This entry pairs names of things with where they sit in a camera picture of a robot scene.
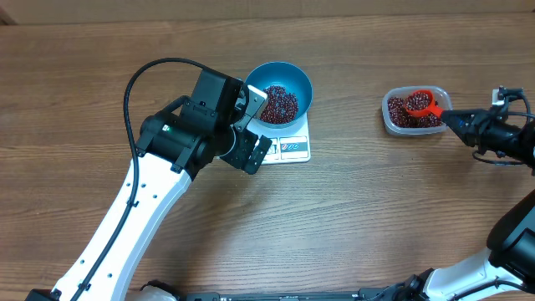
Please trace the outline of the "red measuring scoop blue handle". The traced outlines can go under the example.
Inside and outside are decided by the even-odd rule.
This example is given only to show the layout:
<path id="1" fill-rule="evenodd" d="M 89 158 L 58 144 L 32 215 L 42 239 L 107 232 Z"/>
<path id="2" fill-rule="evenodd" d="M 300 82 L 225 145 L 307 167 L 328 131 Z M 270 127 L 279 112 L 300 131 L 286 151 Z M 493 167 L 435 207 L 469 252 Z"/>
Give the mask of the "red measuring scoop blue handle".
<path id="1" fill-rule="evenodd" d="M 410 94 L 404 102 L 404 107 L 410 116 L 423 118 L 434 115 L 441 118 L 444 110 L 436 104 L 434 95 L 428 89 L 420 89 Z"/>

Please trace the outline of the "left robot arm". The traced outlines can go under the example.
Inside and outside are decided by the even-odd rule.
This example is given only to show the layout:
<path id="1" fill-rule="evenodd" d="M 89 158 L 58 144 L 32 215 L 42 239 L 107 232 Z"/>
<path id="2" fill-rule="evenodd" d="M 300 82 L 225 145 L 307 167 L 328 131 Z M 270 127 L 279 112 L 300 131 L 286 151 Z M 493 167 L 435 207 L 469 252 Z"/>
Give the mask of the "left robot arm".
<path id="1" fill-rule="evenodd" d="M 192 95 L 147 117 L 120 191 L 78 261 L 29 300 L 123 300 L 157 229 L 198 172 L 219 157 L 254 174 L 272 142 L 247 129 L 268 102 L 260 89 L 204 69 Z"/>

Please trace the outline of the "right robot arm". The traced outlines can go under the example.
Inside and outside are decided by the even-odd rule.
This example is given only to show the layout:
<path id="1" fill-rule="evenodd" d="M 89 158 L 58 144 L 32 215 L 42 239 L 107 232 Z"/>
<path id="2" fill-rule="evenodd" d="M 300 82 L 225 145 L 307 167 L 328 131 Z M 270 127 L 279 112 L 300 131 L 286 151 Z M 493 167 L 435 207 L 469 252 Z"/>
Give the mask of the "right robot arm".
<path id="1" fill-rule="evenodd" d="M 370 122 L 385 169 L 372 177 L 380 197 L 373 229 L 382 243 L 362 285 L 391 285 L 478 252 L 499 219 L 534 189 L 528 168 L 493 166 L 491 154 L 476 162 L 453 129 L 403 138 L 388 134 L 380 112 Z"/>

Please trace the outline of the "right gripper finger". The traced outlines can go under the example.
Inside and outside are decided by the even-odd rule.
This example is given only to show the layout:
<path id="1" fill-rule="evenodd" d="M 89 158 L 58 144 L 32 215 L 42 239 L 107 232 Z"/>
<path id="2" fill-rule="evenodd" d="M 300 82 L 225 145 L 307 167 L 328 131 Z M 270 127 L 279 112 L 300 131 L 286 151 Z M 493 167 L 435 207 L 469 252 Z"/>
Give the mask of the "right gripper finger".
<path id="1" fill-rule="evenodd" d="M 444 110 L 441 113 L 441 120 L 446 125 L 471 125 L 473 122 L 480 122 L 489 115 L 488 110 Z"/>
<path id="2" fill-rule="evenodd" d="M 476 127 L 461 119 L 443 120 L 443 122 L 456 134 L 467 146 L 479 144 Z"/>

